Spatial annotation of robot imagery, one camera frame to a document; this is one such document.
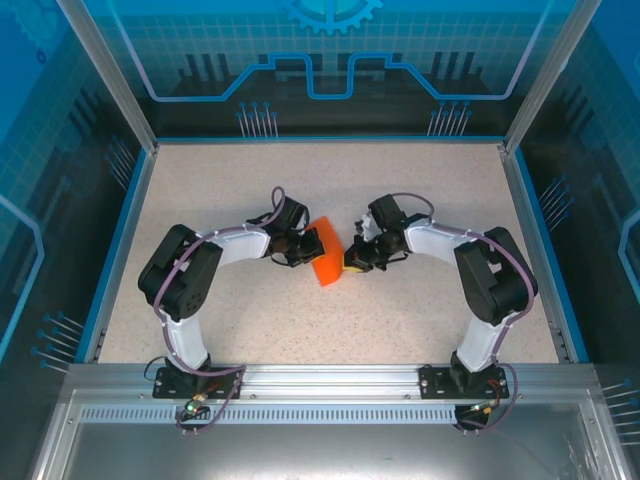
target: black bracket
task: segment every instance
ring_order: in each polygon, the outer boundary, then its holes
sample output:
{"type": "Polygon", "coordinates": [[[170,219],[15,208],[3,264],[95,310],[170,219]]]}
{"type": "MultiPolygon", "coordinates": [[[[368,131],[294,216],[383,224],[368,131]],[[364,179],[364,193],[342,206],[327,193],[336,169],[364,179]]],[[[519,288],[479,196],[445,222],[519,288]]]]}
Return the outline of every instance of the black bracket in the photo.
{"type": "MultiPolygon", "coordinates": [[[[226,368],[207,369],[208,372],[219,372],[221,370],[226,370],[226,368]]],[[[186,375],[192,376],[186,373],[176,373],[175,370],[168,367],[159,368],[156,372],[156,379],[153,385],[153,398],[189,400],[198,393],[210,390],[207,392],[208,399],[224,400],[229,396],[229,392],[238,378],[235,373],[230,373],[223,377],[198,377],[200,382],[198,382],[199,385],[196,386],[194,382],[185,381],[186,375]]],[[[238,386],[231,397],[232,399],[240,398],[240,389],[241,386],[238,386]]]]}
{"type": "Polygon", "coordinates": [[[504,369],[491,366],[476,375],[479,376],[474,378],[473,384],[461,391],[451,376],[450,367],[425,365],[418,369],[420,398],[423,400],[491,400],[496,398],[496,391],[488,383],[489,380],[498,382],[500,399],[509,398],[509,385],[504,369]]]}

